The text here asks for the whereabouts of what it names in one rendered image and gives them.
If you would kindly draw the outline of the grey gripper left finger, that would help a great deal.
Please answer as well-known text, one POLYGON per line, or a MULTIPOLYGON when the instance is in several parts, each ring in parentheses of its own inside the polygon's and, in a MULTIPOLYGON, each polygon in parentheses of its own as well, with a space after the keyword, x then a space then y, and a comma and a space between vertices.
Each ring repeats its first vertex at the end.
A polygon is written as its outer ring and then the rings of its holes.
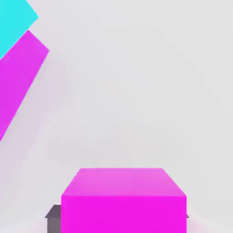
POLYGON ((53 205, 45 219, 30 226, 27 233, 61 233, 61 205, 53 205))

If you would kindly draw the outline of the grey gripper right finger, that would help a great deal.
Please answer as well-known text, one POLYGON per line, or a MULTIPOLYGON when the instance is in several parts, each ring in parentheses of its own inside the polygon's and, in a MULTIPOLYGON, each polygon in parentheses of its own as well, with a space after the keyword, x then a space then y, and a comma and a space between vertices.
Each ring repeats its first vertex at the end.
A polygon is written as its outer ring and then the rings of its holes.
POLYGON ((200 219, 189 214, 187 218, 187 233, 206 233, 206 229, 200 219))

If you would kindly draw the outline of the small magenta cube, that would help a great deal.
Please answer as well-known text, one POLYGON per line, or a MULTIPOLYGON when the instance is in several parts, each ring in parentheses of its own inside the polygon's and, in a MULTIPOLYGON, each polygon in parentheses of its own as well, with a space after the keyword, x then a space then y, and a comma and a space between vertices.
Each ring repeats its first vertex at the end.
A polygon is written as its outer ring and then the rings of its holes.
POLYGON ((187 197, 161 168, 82 168, 61 196, 61 233, 187 233, 187 197))

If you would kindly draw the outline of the large magenta box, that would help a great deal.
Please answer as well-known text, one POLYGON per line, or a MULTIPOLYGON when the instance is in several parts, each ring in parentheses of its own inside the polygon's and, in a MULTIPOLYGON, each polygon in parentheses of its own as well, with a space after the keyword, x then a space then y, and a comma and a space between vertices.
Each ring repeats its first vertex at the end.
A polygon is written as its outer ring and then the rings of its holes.
POLYGON ((27 31, 0 59, 0 141, 48 53, 49 49, 27 31))

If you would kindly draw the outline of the large cyan box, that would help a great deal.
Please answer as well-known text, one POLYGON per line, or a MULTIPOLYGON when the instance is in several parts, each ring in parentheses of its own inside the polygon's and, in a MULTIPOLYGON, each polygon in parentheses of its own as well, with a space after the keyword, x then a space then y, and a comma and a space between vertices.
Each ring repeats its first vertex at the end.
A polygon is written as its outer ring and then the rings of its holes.
POLYGON ((0 0, 0 59, 37 19, 26 0, 0 0))

